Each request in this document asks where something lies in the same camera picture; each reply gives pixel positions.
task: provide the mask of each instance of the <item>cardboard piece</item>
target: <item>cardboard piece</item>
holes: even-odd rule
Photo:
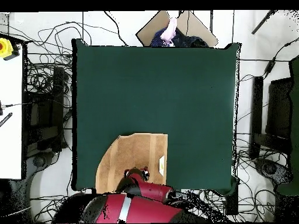
[[[96,172],[96,192],[112,193],[125,169],[148,167],[149,183],[166,184],[167,134],[135,133],[119,136],[106,151]],[[164,156],[164,176],[159,160]]]
[[[165,10],[159,11],[139,32],[137,38],[143,46],[150,46],[155,33],[168,26],[169,15]]]
[[[155,33],[167,27],[169,21],[170,18],[167,11],[161,10],[136,34],[136,36],[143,44],[143,46],[150,46]],[[209,47],[214,47],[218,43],[215,35],[213,35],[209,31],[209,29],[206,28],[205,25],[191,11],[184,11],[178,17],[178,29],[183,34],[186,34],[187,32],[187,36],[197,36],[202,38]]]

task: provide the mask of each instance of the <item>white label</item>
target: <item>white label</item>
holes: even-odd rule
[[[164,156],[159,159],[159,172],[164,176]]]

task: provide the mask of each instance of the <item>green mat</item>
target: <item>green mat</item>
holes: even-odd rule
[[[226,49],[72,44],[77,82],[73,189],[95,188],[108,147],[119,135],[135,132],[168,134],[168,185],[231,189],[239,44]]]

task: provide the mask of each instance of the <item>yellow button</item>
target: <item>yellow button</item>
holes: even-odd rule
[[[0,38],[0,58],[12,55],[13,48],[11,42],[5,38]]]

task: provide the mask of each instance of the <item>cardboard box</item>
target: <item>cardboard box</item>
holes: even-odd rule
[[[136,34],[136,36],[143,46],[150,46],[155,33],[167,27],[169,21],[170,18],[167,11],[161,10]],[[197,36],[202,38],[209,47],[214,47],[218,44],[215,35],[213,35],[191,11],[186,10],[178,17],[177,28],[183,34],[186,34],[187,32],[187,36]]]

